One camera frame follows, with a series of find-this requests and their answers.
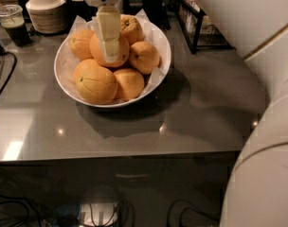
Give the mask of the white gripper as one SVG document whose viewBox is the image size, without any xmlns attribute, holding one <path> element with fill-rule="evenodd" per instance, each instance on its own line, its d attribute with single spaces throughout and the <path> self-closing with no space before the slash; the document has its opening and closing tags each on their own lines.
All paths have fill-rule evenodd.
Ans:
<svg viewBox="0 0 288 227">
<path fill-rule="evenodd" d="M 115 5 L 120 0 L 84 0 L 90 7 L 99 7 L 92 18 L 103 58 L 108 63 L 119 54 L 120 13 Z"/>
</svg>

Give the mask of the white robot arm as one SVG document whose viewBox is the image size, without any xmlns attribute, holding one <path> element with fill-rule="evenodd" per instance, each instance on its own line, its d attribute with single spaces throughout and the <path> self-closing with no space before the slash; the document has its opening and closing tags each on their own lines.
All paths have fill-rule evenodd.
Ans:
<svg viewBox="0 0 288 227">
<path fill-rule="evenodd" d="M 231 172 L 219 227 L 288 227 L 288 0 L 195 1 L 263 88 L 221 68 L 196 80 L 205 108 L 265 108 Z"/>
</svg>

